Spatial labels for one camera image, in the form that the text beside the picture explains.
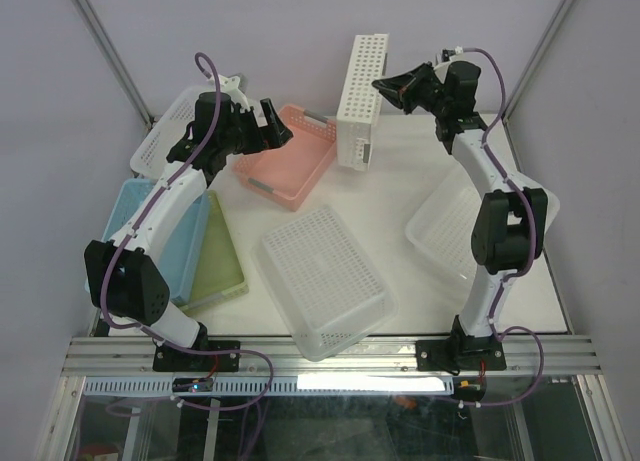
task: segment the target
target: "black mounting plate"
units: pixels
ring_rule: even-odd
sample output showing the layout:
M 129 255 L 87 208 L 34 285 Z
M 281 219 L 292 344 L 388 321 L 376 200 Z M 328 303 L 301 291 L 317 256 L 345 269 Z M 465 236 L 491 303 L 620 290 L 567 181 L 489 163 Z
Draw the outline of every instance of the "black mounting plate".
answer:
M 240 349 L 240 341 L 209 339 L 207 351 L 222 351 Z M 210 371 L 215 363 L 213 356 L 185 354 L 166 345 L 157 346 L 153 357 L 153 371 L 156 373 L 202 373 Z M 240 365 L 240 355 L 225 354 L 218 356 L 218 373 L 237 373 Z
M 418 371 L 448 371 L 457 375 L 460 371 L 480 371 L 481 362 L 486 371 L 505 371 L 507 361 L 502 343 L 494 341 L 491 349 L 465 354 L 453 358 L 450 354 L 449 339 L 422 340 L 416 342 Z

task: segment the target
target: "pink basket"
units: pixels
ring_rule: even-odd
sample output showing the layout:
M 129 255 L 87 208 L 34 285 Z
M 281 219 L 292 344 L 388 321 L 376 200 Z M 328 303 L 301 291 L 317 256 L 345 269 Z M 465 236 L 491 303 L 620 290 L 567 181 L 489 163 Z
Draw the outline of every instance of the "pink basket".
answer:
M 336 124 L 293 105 L 279 115 L 293 138 L 280 149 L 242 156 L 233 172 L 246 188 L 296 211 L 336 157 Z

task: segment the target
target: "white strip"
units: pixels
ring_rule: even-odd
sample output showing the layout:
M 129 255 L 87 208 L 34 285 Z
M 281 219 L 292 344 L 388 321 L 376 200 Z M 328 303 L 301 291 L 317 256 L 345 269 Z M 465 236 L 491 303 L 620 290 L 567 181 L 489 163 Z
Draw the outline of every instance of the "white strip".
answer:
M 420 378 L 385 378 L 358 374 L 301 374 L 298 376 L 298 390 L 310 389 L 412 393 L 446 393 L 447 391 L 444 381 L 435 376 Z

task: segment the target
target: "blue basket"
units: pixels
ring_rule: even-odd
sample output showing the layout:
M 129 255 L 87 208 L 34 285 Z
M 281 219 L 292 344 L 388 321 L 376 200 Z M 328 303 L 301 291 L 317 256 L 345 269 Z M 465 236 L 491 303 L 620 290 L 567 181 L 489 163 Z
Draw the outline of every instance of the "blue basket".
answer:
M 129 179 L 124 182 L 102 235 L 102 241 L 108 240 L 129 221 L 154 185 L 155 183 L 148 179 Z M 178 306 L 186 305 L 191 297 L 209 207 L 206 193 L 189 206 L 169 237 L 158 263 L 158 270 L 169 286 L 171 301 Z

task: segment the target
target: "black mounting bracket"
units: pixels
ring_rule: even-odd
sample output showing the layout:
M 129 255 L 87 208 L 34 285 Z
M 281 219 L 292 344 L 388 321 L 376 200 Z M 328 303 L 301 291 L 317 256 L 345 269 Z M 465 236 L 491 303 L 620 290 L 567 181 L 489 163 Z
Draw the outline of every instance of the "black mounting bracket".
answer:
M 223 351 L 240 349 L 240 341 L 207 339 L 200 351 Z M 216 360 L 214 356 L 185 354 L 176 351 L 165 344 L 156 347 L 153 357 L 153 371 L 157 373 L 203 373 L 213 368 Z M 239 354 L 224 354 L 218 356 L 217 373 L 237 373 L 240 366 Z
M 457 316 L 447 339 L 416 342 L 416 360 L 418 371 L 446 371 L 454 376 L 480 371 L 483 362 L 486 371 L 507 369 L 502 343 L 495 336 L 467 336 Z

